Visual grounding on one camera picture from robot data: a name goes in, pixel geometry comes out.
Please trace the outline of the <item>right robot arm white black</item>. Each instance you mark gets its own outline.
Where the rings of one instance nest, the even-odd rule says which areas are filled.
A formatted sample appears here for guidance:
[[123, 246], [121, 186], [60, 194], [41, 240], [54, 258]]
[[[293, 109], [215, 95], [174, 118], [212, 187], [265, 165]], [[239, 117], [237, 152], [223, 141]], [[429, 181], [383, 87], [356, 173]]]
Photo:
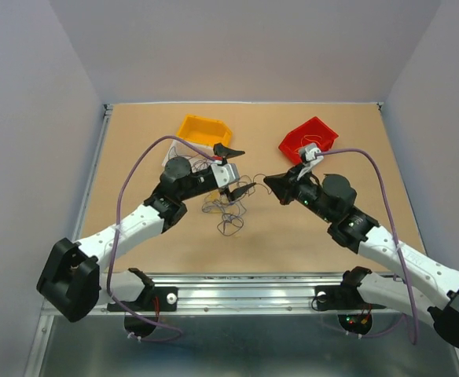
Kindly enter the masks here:
[[340, 286], [348, 306], [361, 302], [386, 306], [432, 326], [451, 346], [459, 349], [459, 271], [395, 242], [391, 232], [359, 210], [356, 191], [342, 175], [328, 174], [318, 181], [301, 175], [299, 167], [265, 177], [265, 184], [280, 204], [296, 201], [329, 224], [328, 234], [341, 247], [371, 259], [403, 282], [363, 273]]

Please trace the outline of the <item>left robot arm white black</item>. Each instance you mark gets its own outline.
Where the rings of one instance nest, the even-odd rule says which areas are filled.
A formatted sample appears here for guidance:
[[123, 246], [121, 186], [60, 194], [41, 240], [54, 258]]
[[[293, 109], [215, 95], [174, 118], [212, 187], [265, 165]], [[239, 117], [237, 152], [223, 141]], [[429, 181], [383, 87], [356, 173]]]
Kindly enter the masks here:
[[83, 319], [95, 306], [119, 303], [117, 294], [135, 309], [152, 303], [153, 281], [138, 269], [113, 276], [117, 257], [165, 233], [186, 214], [185, 201], [219, 191], [229, 199], [244, 195], [249, 187], [230, 190], [240, 175], [229, 160], [241, 152], [218, 143], [206, 168], [195, 171], [186, 157], [169, 159], [150, 197], [127, 216], [101, 231], [71, 241], [57, 241], [47, 258], [36, 289], [67, 320]]

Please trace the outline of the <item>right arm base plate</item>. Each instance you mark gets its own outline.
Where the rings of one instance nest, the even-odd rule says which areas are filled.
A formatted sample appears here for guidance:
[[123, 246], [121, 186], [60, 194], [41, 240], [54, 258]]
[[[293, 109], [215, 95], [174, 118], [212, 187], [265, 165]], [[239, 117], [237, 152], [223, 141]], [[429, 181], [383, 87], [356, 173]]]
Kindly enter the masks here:
[[365, 301], [359, 287], [336, 284], [316, 286], [314, 296], [310, 300], [310, 308], [316, 312], [356, 312], [369, 308], [386, 309], [386, 306]]

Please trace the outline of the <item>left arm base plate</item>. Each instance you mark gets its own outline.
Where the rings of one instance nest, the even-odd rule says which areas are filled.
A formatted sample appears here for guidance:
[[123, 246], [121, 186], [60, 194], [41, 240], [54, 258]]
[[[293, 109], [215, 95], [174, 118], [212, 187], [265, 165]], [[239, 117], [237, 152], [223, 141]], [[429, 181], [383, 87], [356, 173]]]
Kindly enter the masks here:
[[129, 309], [136, 312], [175, 312], [178, 304], [178, 288], [175, 286], [118, 287], [114, 294]]

